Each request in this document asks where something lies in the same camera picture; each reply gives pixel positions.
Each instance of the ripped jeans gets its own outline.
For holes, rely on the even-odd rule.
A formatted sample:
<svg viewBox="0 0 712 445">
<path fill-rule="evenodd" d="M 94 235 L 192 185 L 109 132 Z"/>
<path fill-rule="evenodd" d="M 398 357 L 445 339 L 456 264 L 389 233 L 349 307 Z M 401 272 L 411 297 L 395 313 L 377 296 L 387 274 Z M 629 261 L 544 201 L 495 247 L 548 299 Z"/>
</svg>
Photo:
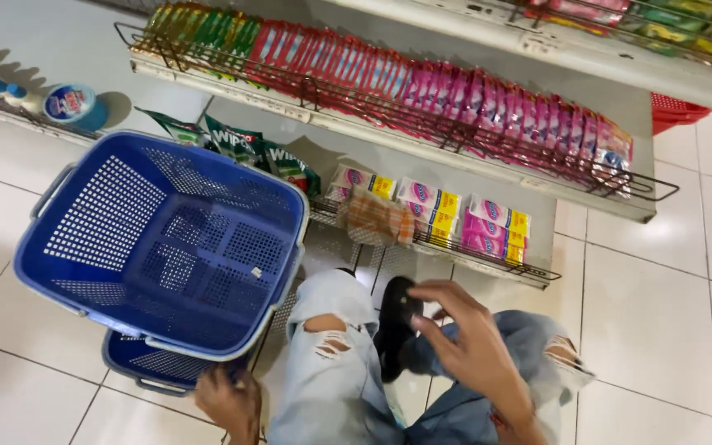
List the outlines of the ripped jeans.
<svg viewBox="0 0 712 445">
<path fill-rule="evenodd" d="M 345 331 L 304 330 L 305 321 L 324 314 L 344 321 Z M 574 351 L 572 361 L 548 352 L 551 346 L 569 347 L 564 329 L 548 317 L 507 310 L 494 318 L 529 386 L 548 442 L 559 443 L 561 406 L 593 375 Z M 490 401 L 458 382 L 413 425 L 399 426 L 384 394 L 381 366 L 372 346 L 377 325 L 370 292 L 347 272 L 322 272 L 299 286 L 287 322 L 290 355 L 284 398 L 268 429 L 269 444 L 499 443 L 489 419 Z M 442 330 L 450 338 L 457 335 L 453 323 Z M 409 340 L 403 354 L 412 372 L 446 375 L 424 337 Z"/>
</svg>

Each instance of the hand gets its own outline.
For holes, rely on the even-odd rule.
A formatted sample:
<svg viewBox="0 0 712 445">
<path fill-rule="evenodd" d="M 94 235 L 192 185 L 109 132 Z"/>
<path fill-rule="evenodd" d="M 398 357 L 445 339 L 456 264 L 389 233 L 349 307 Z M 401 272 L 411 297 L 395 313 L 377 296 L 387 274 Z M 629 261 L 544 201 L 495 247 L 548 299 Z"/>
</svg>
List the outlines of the hand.
<svg viewBox="0 0 712 445">
<path fill-rule="evenodd" d="M 430 341 L 441 365 L 453 378 L 493 402 L 510 424 L 534 418 L 529 390 L 488 308 L 449 280 L 425 281 L 409 289 L 408 294 L 440 303 L 443 309 L 433 318 L 449 315 L 458 325 L 458 339 L 453 343 L 433 320 L 425 317 L 411 320 L 412 326 Z"/>
<path fill-rule="evenodd" d="M 232 445 L 256 445 L 260 435 L 260 386 L 244 370 L 235 387 L 224 363 L 203 370 L 197 379 L 194 403 L 219 427 L 229 432 Z"/>
</svg>

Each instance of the stacked shopping basket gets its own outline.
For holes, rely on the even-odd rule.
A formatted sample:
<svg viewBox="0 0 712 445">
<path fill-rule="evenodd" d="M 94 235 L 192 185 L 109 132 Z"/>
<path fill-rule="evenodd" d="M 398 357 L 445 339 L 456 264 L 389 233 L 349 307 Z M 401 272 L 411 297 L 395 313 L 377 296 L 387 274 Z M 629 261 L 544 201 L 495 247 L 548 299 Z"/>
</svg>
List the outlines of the stacked shopping basket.
<svg viewBox="0 0 712 445">
<path fill-rule="evenodd" d="M 211 361 L 243 366 L 304 252 L 303 193 L 228 157 L 117 132 L 33 209 L 18 278 L 109 328 L 106 364 L 182 395 Z"/>
</svg>

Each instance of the shopping basket handle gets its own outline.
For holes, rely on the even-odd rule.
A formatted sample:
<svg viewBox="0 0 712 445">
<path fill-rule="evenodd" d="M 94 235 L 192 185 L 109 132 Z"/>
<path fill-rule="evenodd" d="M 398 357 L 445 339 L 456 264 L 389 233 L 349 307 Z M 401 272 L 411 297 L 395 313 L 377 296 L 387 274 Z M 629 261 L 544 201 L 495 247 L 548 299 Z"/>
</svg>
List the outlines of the shopping basket handle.
<svg viewBox="0 0 712 445">
<path fill-rule="evenodd" d="M 56 192 L 57 188 L 62 185 L 62 183 L 65 181 L 65 178 L 68 177 L 71 173 L 73 173 L 73 170 L 76 168 L 76 163 L 72 162 L 65 166 L 64 169 L 62 169 L 61 172 L 59 172 L 59 175 L 57 175 L 56 178 L 54 178 L 54 182 L 52 182 L 51 185 L 48 186 L 46 191 L 43 193 L 43 196 L 40 197 L 40 199 L 37 199 L 37 203 L 35 204 L 35 207 L 32 207 L 32 211 L 29 212 L 29 217 L 32 219 L 37 219 L 40 217 L 40 211 L 43 210 L 43 207 L 46 205 L 48 200 L 52 197 L 54 192 Z"/>
<path fill-rule="evenodd" d="M 147 389 L 149 391 L 155 391 L 157 393 L 166 394 L 168 396 L 175 396 L 178 398 L 186 397 L 191 391 L 189 389 L 178 388 L 176 386 L 170 386 L 165 383 L 151 382 L 145 379 L 134 379 L 136 380 L 136 386 Z"/>
</svg>

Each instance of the tiled floor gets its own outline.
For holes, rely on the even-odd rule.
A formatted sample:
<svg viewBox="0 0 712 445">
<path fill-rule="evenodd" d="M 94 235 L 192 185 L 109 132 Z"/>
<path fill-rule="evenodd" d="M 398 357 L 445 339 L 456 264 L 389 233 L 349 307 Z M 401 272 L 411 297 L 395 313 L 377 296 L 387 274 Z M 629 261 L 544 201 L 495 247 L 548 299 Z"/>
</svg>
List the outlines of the tiled floor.
<svg viewBox="0 0 712 445">
<path fill-rule="evenodd" d="M 0 443 L 217 443 L 194 407 L 138 388 L 101 361 L 104 329 L 20 284 L 10 266 L 28 212 L 84 149 L 0 122 Z M 494 311 L 526 309 L 565 326 L 598 381 L 563 413 L 564 443 L 712 443 L 712 115 L 656 138 L 656 174 L 682 187 L 647 225 L 559 203 L 546 291 L 492 279 L 403 248 L 354 245 L 311 224 L 296 285 L 356 268 L 380 307 L 387 281 L 452 278 Z M 265 418 L 282 397 L 279 312 L 255 361 Z M 389 388 L 408 422 L 450 385 L 406 373 Z"/>
</svg>

